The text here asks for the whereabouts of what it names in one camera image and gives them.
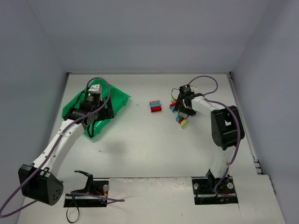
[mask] green bin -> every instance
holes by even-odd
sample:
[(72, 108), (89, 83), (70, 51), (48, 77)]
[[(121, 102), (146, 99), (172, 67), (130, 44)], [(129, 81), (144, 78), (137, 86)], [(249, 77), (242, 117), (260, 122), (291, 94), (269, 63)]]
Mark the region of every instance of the green bin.
[[(107, 84), (100, 79), (96, 79), (94, 80), (89, 86), (91, 85), (96, 85), (96, 84), (100, 84), (102, 87), (102, 97), (103, 100), (105, 101), (105, 98), (108, 96), (108, 87)], [(129, 95), (127, 95), (126, 93), (120, 91), (119, 89), (115, 88), (114, 86), (110, 85), (111, 87), (111, 102), (112, 102), (112, 107), (113, 107), (113, 111), (114, 111), (114, 115), (116, 116), (118, 111), (127, 104), (128, 99), (129, 99)], [(67, 112), (69, 111), (69, 109), (71, 108), (72, 105), (74, 105), (74, 103), (77, 101), (79, 95), (81, 92), (79, 92), (62, 110), (62, 117), (64, 117)], [(80, 102), (82, 102), (85, 98), (85, 93), (82, 93), (78, 103), (76, 104), (76, 108), (79, 108), (79, 104)], [(102, 130), (102, 128), (108, 124), (110, 122), (110, 119), (104, 120), (104, 121), (98, 121), (95, 123), (94, 126), (94, 137), (99, 134)]]

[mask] gray wall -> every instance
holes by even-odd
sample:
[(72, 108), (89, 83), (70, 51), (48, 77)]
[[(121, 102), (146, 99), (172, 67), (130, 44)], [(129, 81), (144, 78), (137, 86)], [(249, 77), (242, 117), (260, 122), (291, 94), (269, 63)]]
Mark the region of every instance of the gray wall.
[[(46, 146), (65, 84), (62, 65), (29, 4), (0, 1), (0, 205), (19, 186), (18, 169)], [(19, 208), (21, 193), (5, 213)], [(18, 214), (0, 219), (15, 224)]]
[(231, 71), (269, 0), (28, 0), (66, 71)]
[(299, 222), (299, 1), (272, 0), (233, 73), (264, 173), (288, 224)]

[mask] table surface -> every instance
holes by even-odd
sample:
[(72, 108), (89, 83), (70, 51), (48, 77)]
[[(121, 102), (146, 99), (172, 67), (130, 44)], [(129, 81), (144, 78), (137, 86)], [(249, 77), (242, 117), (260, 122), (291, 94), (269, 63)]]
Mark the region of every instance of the table surface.
[[(226, 75), (209, 99), (235, 105)], [(52, 137), (58, 131), (62, 108), (95, 75), (70, 75)], [(219, 148), (211, 136), (211, 121), (197, 114), (181, 129), (171, 113), (171, 90), (196, 75), (101, 75), (131, 96), (127, 105), (90, 140), (81, 136), (65, 158), (59, 177), (80, 169), (97, 178), (111, 178), (109, 196), (124, 198), (107, 208), (81, 208), (79, 223), (284, 223), (268, 176), (256, 174), (246, 138), (230, 174), (239, 204), (194, 205), (192, 176), (205, 176)], [(192, 83), (199, 92), (215, 88), (212, 80)], [(163, 111), (152, 114), (149, 102), (160, 100)], [(54, 206), (36, 203), (21, 212), (18, 224), (67, 223), (62, 197)]]

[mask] white table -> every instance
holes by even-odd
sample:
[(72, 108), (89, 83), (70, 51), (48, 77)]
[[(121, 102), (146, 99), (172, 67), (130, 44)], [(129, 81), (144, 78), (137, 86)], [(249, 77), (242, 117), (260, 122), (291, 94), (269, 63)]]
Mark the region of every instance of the white table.
[[(64, 105), (94, 76), (70, 75), (52, 136), (62, 122)], [(125, 198), (126, 202), (107, 208), (81, 208), (78, 224), (284, 223), (269, 178), (256, 174), (246, 138), (230, 169), (239, 205), (194, 205), (190, 177), (204, 176), (219, 148), (211, 137), (210, 119), (197, 114), (188, 118), (188, 126), (181, 129), (169, 104), (172, 88), (195, 76), (101, 75), (131, 99), (93, 142), (85, 136), (78, 139), (59, 176), (81, 169), (94, 177), (111, 178), (109, 196)], [(219, 89), (209, 98), (235, 105), (227, 76), (212, 76), (219, 82)], [(207, 78), (192, 84), (202, 93), (215, 86)], [(161, 113), (150, 112), (152, 100), (161, 101)], [(54, 206), (34, 204), (21, 212), (18, 224), (68, 223), (63, 201), (64, 197)]]

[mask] green plastic container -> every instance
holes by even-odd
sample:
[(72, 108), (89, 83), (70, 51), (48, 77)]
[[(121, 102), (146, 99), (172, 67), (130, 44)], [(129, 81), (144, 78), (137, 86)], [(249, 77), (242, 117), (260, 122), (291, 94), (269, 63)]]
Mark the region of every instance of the green plastic container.
[[(108, 96), (108, 87), (107, 84), (100, 79), (96, 79), (94, 80), (89, 86), (91, 85), (96, 85), (96, 84), (100, 84), (102, 86), (102, 96), (103, 99), (105, 99), (105, 97)], [(128, 99), (129, 99), (129, 95), (127, 95), (126, 93), (120, 91), (119, 89), (115, 88), (114, 86), (110, 85), (111, 87), (111, 102), (112, 102), (112, 107), (113, 107), (113, 111), (114, 111), (114, 115), (116, 116), (118, 111), (127, 104)], [(67, 112), (69, 111), (69, 109), (71, 108), (72, 105), (74, 105), (74, 103), (77, 101), (79, 95), (81, 92), (79, 92), (77, 94), (77, 96), (75, 96), (62, 110), (62, 117), (64, 117)], [(76, 104), (76, 108), (79, 108), (80, 102), (82, 102), (85, 98), (85, 93), (82, 93), (78, 103)], [(110, 122), (110, 119), (104, 120), (104, 121), (98, 121), (95, 123), (94, 126), (94, 137), (99, 134), (102, 130), (102, 128), (108, 124)]]

